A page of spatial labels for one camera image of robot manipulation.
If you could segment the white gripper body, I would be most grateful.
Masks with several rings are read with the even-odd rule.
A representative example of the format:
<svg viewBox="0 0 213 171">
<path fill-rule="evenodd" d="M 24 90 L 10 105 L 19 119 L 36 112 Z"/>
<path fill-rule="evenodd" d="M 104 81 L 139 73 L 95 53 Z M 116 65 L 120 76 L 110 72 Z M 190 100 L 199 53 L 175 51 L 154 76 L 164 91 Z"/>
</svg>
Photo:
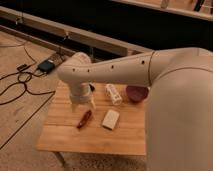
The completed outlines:
<svg viewBox="0 0 213 171">
<path fill-rule="evenodd" d="M 91 100 L 91 89 L 88 83 L 72 84 L 69 86 L 70 99 L 74 103 L 87 103 Z"/>
</svg>

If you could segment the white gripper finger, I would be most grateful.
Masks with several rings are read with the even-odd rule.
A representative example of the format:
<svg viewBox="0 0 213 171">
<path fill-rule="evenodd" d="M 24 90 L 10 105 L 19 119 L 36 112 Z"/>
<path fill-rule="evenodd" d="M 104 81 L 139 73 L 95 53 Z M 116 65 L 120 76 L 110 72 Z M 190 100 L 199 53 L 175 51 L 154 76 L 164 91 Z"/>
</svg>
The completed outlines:
<svg viewBox="0 0 213 171">
<path fill-rule="evenodd" d="M 78 103 L 72 103 L 71 104 L 72 112 L 75 112 L 77 107 L 78 107 Z"/>
<path fill-rule="evenodd" d="M 96 105 L 95 105 L 94 100 L 90 100 L 90 101 L 88 102 L 88 106 L 89 106 L 89 109 L 90 109 L 90 110 L 95 110 L 95 109 L 96 109 Z"/>
</svg>

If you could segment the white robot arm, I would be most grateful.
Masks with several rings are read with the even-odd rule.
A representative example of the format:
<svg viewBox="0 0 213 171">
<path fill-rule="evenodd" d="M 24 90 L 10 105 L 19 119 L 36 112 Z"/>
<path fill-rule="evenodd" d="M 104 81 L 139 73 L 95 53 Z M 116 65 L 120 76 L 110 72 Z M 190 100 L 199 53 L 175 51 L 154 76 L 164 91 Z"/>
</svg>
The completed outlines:
<svg viewBox="0 0 213 171">
<path fill-rule="evenodd" d="M 177 48 L 98 63 L 78 52 L 58 76 L 80 104 L 91 99 L 89 83 L 148 87 L 147 171 L 213 171 L 213 52 Z"/>
</svg>

